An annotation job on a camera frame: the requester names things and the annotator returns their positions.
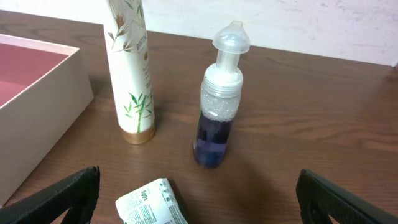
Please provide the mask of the white and green soap packet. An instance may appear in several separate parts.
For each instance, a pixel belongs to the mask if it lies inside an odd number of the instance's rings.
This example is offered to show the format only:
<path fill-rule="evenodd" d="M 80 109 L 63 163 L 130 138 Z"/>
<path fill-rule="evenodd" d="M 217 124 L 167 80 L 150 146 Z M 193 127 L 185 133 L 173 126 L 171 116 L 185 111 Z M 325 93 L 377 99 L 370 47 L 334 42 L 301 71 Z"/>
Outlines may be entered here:
<path fill-rule="evenodd" d="M 115 201 L 125 224 L 187 224 L 166 178 L 158 178 Z"/>

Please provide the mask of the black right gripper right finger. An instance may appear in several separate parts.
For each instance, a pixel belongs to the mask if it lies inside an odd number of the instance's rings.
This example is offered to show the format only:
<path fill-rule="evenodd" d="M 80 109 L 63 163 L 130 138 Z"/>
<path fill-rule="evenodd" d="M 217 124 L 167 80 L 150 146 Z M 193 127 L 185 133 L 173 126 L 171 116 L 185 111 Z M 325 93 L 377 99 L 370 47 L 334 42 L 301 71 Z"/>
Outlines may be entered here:
<path fill-rule="evenodd" d="M 300 172 L 296 194 L 304 224 L 397 223 L 397 217 L 375 207 L 308 169 Z"/>

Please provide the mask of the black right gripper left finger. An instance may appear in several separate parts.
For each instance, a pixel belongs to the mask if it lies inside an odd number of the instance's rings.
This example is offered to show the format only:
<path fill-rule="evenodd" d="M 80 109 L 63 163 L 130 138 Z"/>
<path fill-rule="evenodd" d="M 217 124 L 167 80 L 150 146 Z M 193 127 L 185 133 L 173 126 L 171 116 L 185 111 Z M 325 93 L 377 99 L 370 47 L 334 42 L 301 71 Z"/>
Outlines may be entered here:
<path fill-rule="evenodd" d="M 100 196 L 100 168 L 82 169 L 1 209 L 1 223 L 90 223 Z"/>

